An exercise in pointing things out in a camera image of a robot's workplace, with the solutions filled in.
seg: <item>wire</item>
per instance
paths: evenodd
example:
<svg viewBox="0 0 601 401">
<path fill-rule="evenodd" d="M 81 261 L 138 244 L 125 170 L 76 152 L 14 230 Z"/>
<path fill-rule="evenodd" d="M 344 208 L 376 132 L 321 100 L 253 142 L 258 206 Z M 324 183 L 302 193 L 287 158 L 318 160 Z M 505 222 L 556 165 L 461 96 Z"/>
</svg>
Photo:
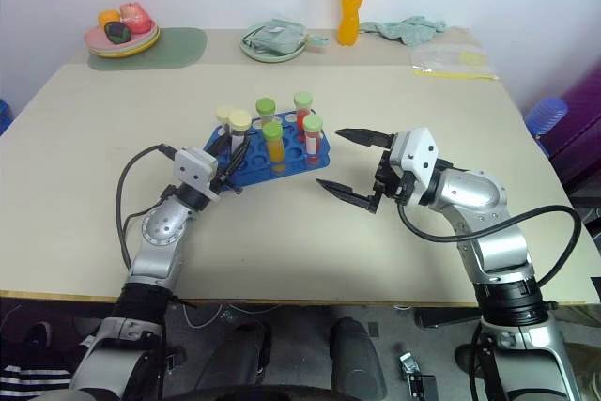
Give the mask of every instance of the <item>wire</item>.
<svg viewBox="0 0 601 401">
<path fill-rule="evenodd" d="M 13 307 L 12 309 L 10 309 L 6 315 L 4 315 L 4 318 L 2 318 L 2 322 L 0 323 L 0 332 L 2 332 L 4 325 L 7 323 L 8 317 L 10 316 L 10 314 L 12 314 L 13 312 L 16 312 L 17 310 L 19 310 L 22 306 L 19 304 L 15 307 Z"/>
<path fill-rule="evenodd" d="M 572 220 L 574 221 L 574 228 L 572 230 L 572 236 L 570 237 L 570 240 L 567 242 L 567 245 L 565 246 L 565 249 L 563 250 L 559 259 L 557 260 L 557 262 L 555 262 L 555 265 L 553 265 L 553 267 L 549 270 L 549 272 L 547 274 L 545 274 L 545 276 L 543 276 L 538 281 L 538 286 L 545 285 L 563 267 L 563 265 L 569 258 L 572 251 L 574 251 L 574 248 L 576 247 L 576 243 L 578 242 L 578 238 L 580 237 L 580 231 L 582 230 L 582 222 L 580 221 L 580 217 L 578 216 L 578 214 L 576 213 L 576 211 L 573 208 L 569 208 L 567 206 L 561 206 L 561 205 L 553 205 L 553 206 L 545 206 L 545 207 L 535 208 L 533 210 L 527 211 L 525 213 L 521 213 L 513 218 L 510 218 L 509 220 L 505 220 L 501 223 L 492 225 L 490 227 L 487 227 L 486 229 L 478 230 L 476 232 L 471 232 L 471 233 L 465 234 L 465 235 L 451 235 L 451 236 L 442 237 L 442 236 L 430 235 L 430 234 L 418 229 L 414 224 L 411 223 L 411 221 L 407 217 L 407 213 L 405 212 L 405 207 L 402 204 L 397 204 L 397 209 L 398 209 L 398 215 L 400 216 L 401 221 L 407 227 L 407 229 L 409 229 L 411 232 L 413 232 L 415 235 L 417 235 L 418 237 L 420 237 L 422 239 L 427 239 L 428 241 L 434 241 L 436 243 L 459 243 L 462 241 L 471 241 L 473 239 L 480 239 L 481 237 L 485 237 L 487 235 L 502 231 L 503 229 L 506 229 L 507 227 L 510 227 L 517 223 L 521 223 L 522 221 L 529 220 L 530 218 L 533 218 L 535 216 L 539 216 L 544 213 L 550 213 L 553 211 L 562 211 L 562 212 L 569 214 L 572 217 Z"/>
<path fill-rule="evenodd" d="M 182 307 L 183 312 L 184 312 L 184 318 L 186 319 L 186 323 L 188 323 L 188 326 L 190 326 L 192 329 L 203 329 L 206 326 L 209 326 L 210 324 L 213 323 L 213 321 L 215 321 L 219 317 L 220 313 L 223 310 L 223 306 L 220 305 L 219 308 L 217 309 L 217 312 L 215 312 L 215 315 L 213 315 L 213 317 L 209 321 L 207 321 L 207 322 L 205 322 L 203 324 L 196 325 L 196 324 L 192 324 L 192 322 L 188 318 L 188 311 L 186 310 L 186 306 L 184 304 L 182 304 L 181 307 Z"/>
<path fill-rule="evenodd" d="M 478 391 L 476 390 L 476 346 L 478 338 L 482 332 L 482 323 L 478 322 L 478 326 L 473 331 L 470 343 L 470 357 L 468 359 L 468 376 L 470 377 L 470 393 L 471 401 L 478 401 Z"/>
<path fill-rule="evenodd" d="M 128 226 L 130 225 L 130 221 L 133 218 L 137 218 L 139 216 L 146 215 L 152 209 L 154 209 L 154 208 L 158 207 L 160 204 L 162 204 L 163 201 L 164 201 L 164 199 L 161 199 L 159 202 L 157 202 L 156 204 L 152 205 L 149 208 L 146 208 L 146 209 L 144 209 L 142 211 L 138 211 L 137 213 L 132 213 L 131 215 L 128 215 L 128 217 L 123 222 L 123 235 L 125 235 L 127 237 L 127 235 L 128 235 Z"/>
<path fill-rule="evenodd" d="M 250 137 L 247 135 L 242 141 L 242 144 L 238 146 L 234 154 L 232 155 L 230 162 L 218 169 L 217 174 L 213 178 L 210 183 L 210 188 L 217 194 L 219 194 L 222 190 L 223 185 L 229 185 L 231 188 L 234 188 L 229 184 L 229 178 L 238 170 L 239 166 L 244 162 L 246 158 L 246 152 L 248 151 L 248 146 L 251 143 Z"/>
<path fill-rule="evenodd" d="M 119 181 L 116 184 L 116 201 L 115 201 L 115 217 L 116 217 L 116 234 L 119 238 L 119 244 L 121 246 L 121 256 L 123 257 L 123 263 L 129 269 L 131 266 L 131 258 L 130 253 L 128 251 L 128 246 L 125 241 L 125 232 L 123 230 L 123 225 L 121 223 L 121 196 L 123 195 L 123 184 L 125 183 L 125 177 L 130 172 L 131 167 L 134 163 L 144 157 L 146 154 L 154 150 L 159 150 L 163 148 L 164 145 L 155 145 L 151 147 L 147 147 L 141 152 L 138 152 L 136 155 L 131 158 L 128 164 L 125 165 L 123 171 L 121 172 L 121 176 L 119 177 Z"/>
<path fill-rule="evenodd" d="M 238 310 L 239 312 L 242 312 L 243 314 L 246 314 L 246 315 L 262 315 L 262 314 L 266 314 L 267 312 L 271 312 L 272 310 L 279 309 L 282 306 L 274 305 L 274 306 L 270 307 L 269 309 L 257 310 L 257 311 L 240 309 L 239 307 L 235 306 L 234 304 L 229 304 L 228 307 L 230 309 Z"/>
</svg>

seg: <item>test tube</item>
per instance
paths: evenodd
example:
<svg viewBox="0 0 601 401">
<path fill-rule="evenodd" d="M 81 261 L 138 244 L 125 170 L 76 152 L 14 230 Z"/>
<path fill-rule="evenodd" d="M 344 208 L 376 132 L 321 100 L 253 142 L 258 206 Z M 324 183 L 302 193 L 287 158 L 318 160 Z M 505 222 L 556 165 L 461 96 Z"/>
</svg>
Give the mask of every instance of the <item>test tube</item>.
<svg viewBox="0 0 601 401">
<path fill-rule="evenodd" d="M 221 105 L 217 107 L 215 111 L 215 115 L 217 116 L 217 120 L 223 127 L 223 133 L 229 135 L 229 114 L 232 113 L 234 107 L 231 105 Z"/>
<path fill-rule="evenodd" d="M 310 164 L 316 164 L 319 162 L 317 154 L 321 148 L 323 119 L 321 119 L 321 116 L 310 114 L 304 117 L 302 126 L 304 127 L 307 161 Z"/>
<path fill-rule="evenodd" d="M 244 141 L 244 137 L 251 128 L 253 119 L 248 112 L 244 110 L 232 110 L 228 118 L 230 134 L 232 135 L 232 154 L 236 152 L 238 146 Z"/>
<path fill-rule="evenodd" d="M 273 120 L 275 114 L 275 100 L 272 98 L 261 98 L 256 102 L 256 111 L 261 116 L 261 126 Z"/>
<path fill-rule="evenodd" d="M 267 144 L 267 152 L 270 155 L 271 162 L 283 162 L 284 140 L 282 139 L 282 135 L 284 134 L 284 129 L 282 129 L 282 124 L 271 121 L 265 124 L 262 130 L 263 136 L 265 137 L 265 142 Z M 285 164 L 274 164 L 271 167 L 276 173 L 281 173 L 285 170 Z"/>
<path fill-rule="evenodd" d="M 312 103 L 313 96 L 311 96 L 311 93 L 302 91 L 294 95 L 294 105 L 297 107 L 297 128 L 299 131 L 303 131 L 302 121 L 304 117 L 311 114 Z"/>
</svg>

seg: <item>yellow plate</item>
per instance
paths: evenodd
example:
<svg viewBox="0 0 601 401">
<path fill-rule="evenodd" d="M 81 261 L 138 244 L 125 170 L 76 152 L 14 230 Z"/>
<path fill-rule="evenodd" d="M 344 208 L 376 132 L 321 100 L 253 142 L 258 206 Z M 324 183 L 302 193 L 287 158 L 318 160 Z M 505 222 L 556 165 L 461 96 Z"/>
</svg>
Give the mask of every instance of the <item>yellow plate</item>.
<svg viewBox="0 0 601 401">
<path fill-rule="evenodd" d="M 146 44 L 143 44 L 142 46 L 137 47 L 135 49 L 131 49 L 129 51 L 121 52 L 118 54 L 100 54 L 100 53 L 94 52 L 92 50 L 89 50 L 89 51 L 91 54 L 101 56 L 102 58 L 124 58 L 126 56 L 132 56 L 132 55 L 139 54 L 139 53 L 145 51 L 146 49 L 148 49 L 149 47 L 152 47 L 154 45 L 154 43 L 157 42 L 160 35 L 161 35 L 161 29 L 158 29 L 155 37 L 153 39 L 151 39 L 150 41 L 148 41 Z"/>
</svg>

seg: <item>black shoe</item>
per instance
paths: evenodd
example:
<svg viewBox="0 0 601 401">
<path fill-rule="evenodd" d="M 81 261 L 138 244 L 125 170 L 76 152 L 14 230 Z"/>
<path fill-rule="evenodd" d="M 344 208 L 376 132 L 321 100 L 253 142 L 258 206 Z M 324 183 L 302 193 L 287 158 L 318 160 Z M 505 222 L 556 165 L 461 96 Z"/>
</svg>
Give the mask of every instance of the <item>black shoe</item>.
<svg viewBox="0 0 601 401">
<path fill-rule="evenodd" d="M 23 344 L 29 347 L 49 347 L 53 327 L 46 321 L 34 324 L 23 339 Z"/>
<path fill-rule="evenodd" d="M 468 366 L 470 365 L 470 345 L 465 344 L 457 347 L 455 350 L 455 363 L 461 368 L 461 371 L 466 374 L 470 373 L 468 369 Z M 480 367 L 477 354 L 474 359 L 474 368 L 476 370 L 474 375 L 478 379 L 482 379 L 482 368 Z"/>
<path fill-rule="evenodd" d="M 330 331 L 331 389 L 361 399 L 381 401 L 386 381 L 378 354 L 359 321 L 339 319 Z"/>
</svg>

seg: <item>black cable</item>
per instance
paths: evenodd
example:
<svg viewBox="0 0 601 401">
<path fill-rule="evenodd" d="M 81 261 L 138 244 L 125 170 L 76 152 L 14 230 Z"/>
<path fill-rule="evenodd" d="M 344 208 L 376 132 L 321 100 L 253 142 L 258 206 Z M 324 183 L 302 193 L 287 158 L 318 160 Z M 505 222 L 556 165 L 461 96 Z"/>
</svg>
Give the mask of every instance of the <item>black cable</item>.
<svg viewBox="0 0 601 401">
<path fill-rule="evenodd" d="M 130 172 L 131 167 L 134 163 L 144 157 L 146 154 L 154 150 L 162 150 L 165 151 L 167 148 L 172 149 L 171 147 L 167 147 L 166 145 L 155 145 L 151 147 L 147 147 L 141 152 L 138 152 L 133 158 L 125 165 L 123 171 L 121 172 L 121 176 L 119 177 L 119 181 L 116 184 L 116 202 L 115 202 L 115 217 L 116 217 L 116 234 L 119 238 L 119 245 L 121 246 L 121 256 L 123 257 L 123 263 L 129 269 L 131 266 L 131 258 L 130 253 L 128 252 L 128 247 L 125 242 L 125 233 L 123 231 L 123 225 L 121 224 L 121 196 L 123 195 L 123 184 L 125 183 L 125 177 Z"/>
<path fill-rule="evenodd" d="M 154 209 L 154 208 L 158 207 L 160 204 L 162 204 L 163 201 L 164 201 L 164 199 L 161 199 L 161 200 L 159 200 L 159 202 L 157 202 L 156 204 L 153 204 L 149 208 L 146 208 L 146 209 L 144 209 L 142 211 L 138 211 L 137 213 L 132 213 L 131 215 L 128 215 L 128 217 L 123 222 L 123 235 L 125 235 L 127 237 L 127 235 L 128 235 L 128 226 L 130 225 L 130 221 L 132 219 L 137 218 L 137 217 L 142 216 L 142 215 L 146 215 L 152 209 Z"/>
<path fill-rule="evenodd" d="M 494 234 L 503 229 L 506 229 L 507 227 L 510 227 L 517 223 L 521 223 L 522 221 L 526 221 L 535 216 L 539 216 L 544 213 L 550 213 L 552 211 L 562 211 L 562 212 L 569 214 L 572 217 L 572 220 L 574 220 L 574 228 L 572 230 L 572 236 L 570 237 L 570 240 L 567 242 L 565 249 L 563 250 L 562 254 L 560 255 L 560 257 L 557 260 L 557 262 L 555 263 L 555 265 L 553 265 L 553 267 L 549 270 L 549 272 L 547 274 L 545 274 L 545 276 L 543 276 L 538 281 L 538 286 L 543 286 L 548 281 L 550 281 L 559 272 L 559 270 L 563 267 L 563 265 L 565 264 L 566 260 L 568 259 L 568 257 L 572 253 L 572 251 L 574 251 L 574 248 L 576 247 L 576 243 L 578 242 L 578 238 L 580 237 L 580 231 L 582 230 L 582 222 L 580 221 L 580 217 L 578 216 L 578 214 L 576 213 L 576 211 L 573 208 L 569 208 L 567 206 L 561 206 L 561 205 L 553 205 L 553 206 L 539 207 L 539 208 L 535 208 L 530 211 L 526 211 L 525 213 L 520 213 L 519 215 L 517 215 L 513 218 L 510 218 L 509 220 L 505 220 L 501 223 L 492 225 L 490 227 L 487 227 L 486 229 L 478 230 L 476 232 L 471 232 L 471 233 L 465 234 L 465 235 L 451 235 L 451 236 L 442 237 L 442 236 L 437 236 L 437 235 L 430 235 L 430 234 L 418 229 L 415 225 L 413 225 L 411 223 L 411 221 L 409 220 L 409 218 L 407 217 L 407 213 L 405 212 L 405 207 L 402 204 L 397 204 L 397 209 L 398 209 L 398 215 L 401 218 L 401 222 L 403 222 L 403 224 L 405 225 L 405 227 L 407 229 L 409 229 L 411 232 L 413 232 L 415 235 L 417 235 L 418 237 L 420 237 L 422 239 L 427 239 L 428 241 L 434 241 L 436 243 L 458 243 L 458 242 L 462 242 L 462 241 L 470 241 L 473 239 L 480 239 L 481 237 L 485 237 L 487 235 Z"/>
<path fill-rule="evenodd" d="M 471 401 L 478 401 L 478 391 L 476 390 L 476 346 L 478 338 L 482 332 L 482 323 L 478 323 L 476 329 L 471 336 L 470 357 L 468 358 L 468 376 L 470 377 L 470 393 Z"/>
<path fill-rule="evenodd" d="M 250 143 L 251 139 L 247 135 L 244 138 L 244 141 L 242 141 L 242 144 L 238 146 L 232 155 L 229 163 L 217 170 L 217 174 L 210 183 L 210 188 L 212 191 L 219 194 L 223 185 L 229 185 L 231 188 L 235 188 L 229 184 L 229 178 L 238 170 L 238 168 L 246 159 L 246 152 Z"/>
</svg>

